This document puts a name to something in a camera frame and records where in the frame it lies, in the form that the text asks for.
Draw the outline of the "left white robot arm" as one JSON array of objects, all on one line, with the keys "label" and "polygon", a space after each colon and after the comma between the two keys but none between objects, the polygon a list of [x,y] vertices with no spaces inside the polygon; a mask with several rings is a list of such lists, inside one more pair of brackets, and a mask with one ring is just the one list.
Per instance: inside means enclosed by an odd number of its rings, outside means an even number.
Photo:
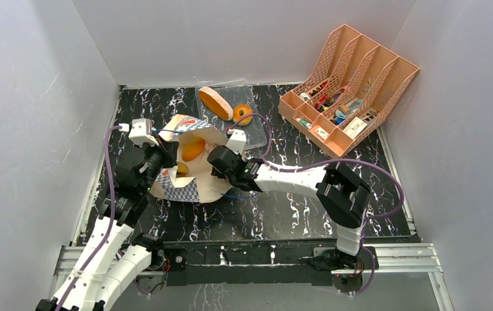
[{"label": "left white robot arm", "polygon": [[76,264],[50,299],[37,310],[109,310],[144,270],[169,270],[175,249],[141,233],[125,244],[148,203],[159,173],[177,164],[177,142],[143,144],[123,152],[115,167],[106,159],[108,192],[94,230]]}]

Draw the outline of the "round orange fake bun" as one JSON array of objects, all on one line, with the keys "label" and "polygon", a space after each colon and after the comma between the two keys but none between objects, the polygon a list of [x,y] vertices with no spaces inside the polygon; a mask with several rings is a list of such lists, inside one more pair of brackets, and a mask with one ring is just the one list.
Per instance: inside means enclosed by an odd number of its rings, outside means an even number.
[{"label": "round orange fake bun", "polygon": [[191,139],[182,149],[181,158],[184,162],[190,162],[199,157],[205,150],[206,141],[202,137]]}]

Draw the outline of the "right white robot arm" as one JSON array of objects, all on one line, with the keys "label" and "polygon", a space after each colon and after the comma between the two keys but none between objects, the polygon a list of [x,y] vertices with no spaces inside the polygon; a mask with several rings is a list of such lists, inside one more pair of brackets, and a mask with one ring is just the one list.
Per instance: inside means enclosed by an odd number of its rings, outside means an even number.
[{"label": "right white robot arm", "polygon": [[371,190],[346,164],[272,168],[261,159],[242,159],[226,146],[217,146],[207,161],[214,176],[241,190],[289,192],[319,200],[337,225],[337,262],[353,268],[361,261],[361,234]]}]

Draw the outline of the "orange fake donut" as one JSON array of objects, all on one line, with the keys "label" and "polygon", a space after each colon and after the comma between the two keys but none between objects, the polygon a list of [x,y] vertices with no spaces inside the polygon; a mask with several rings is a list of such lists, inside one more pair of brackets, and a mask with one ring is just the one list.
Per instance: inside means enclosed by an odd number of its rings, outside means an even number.
[{"label": "orange fake donut", "polygon": [[238,126],[247,126],[252,121],[252,117],[250,117],[252,113],[253,110],[247,104],[238,105],[233,110],[232,120]]}]

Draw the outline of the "brown checkered paper bag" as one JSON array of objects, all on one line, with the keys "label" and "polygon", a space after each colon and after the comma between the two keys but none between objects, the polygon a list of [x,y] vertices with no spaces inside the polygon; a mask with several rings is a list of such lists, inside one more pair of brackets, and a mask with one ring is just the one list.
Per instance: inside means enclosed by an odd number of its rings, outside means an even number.
[{"label": "brown checkered paper bag", "polygon": [[[232,188],[226,179],[211,175],[212,165],[207,161],[207,156],[216,146],[227,142],[225,134],[220,130],[203,120],[178,114],[163,128],[160,136],[179,143],[177,162],[186,164],[189,173],[178,178],[178,164],[172,168],[163,168],[150,189],[152,196],[175,202],[211,203]],[[184,162],[181,158],[182,149],[195,137],[205,139],[204,153],[193,161]]]}]

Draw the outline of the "pink sugared bread slice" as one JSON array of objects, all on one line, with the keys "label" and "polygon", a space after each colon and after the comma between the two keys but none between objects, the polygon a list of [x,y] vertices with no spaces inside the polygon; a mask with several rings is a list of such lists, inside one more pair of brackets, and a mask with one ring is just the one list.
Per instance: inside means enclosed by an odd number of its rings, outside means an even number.
[{"label": "pink sugared bread slice", "polygon": [[201,87],[198,90],[201,102],[219,118],[230,121],[233,118],[233,108],[218,92],[211,87]]}]

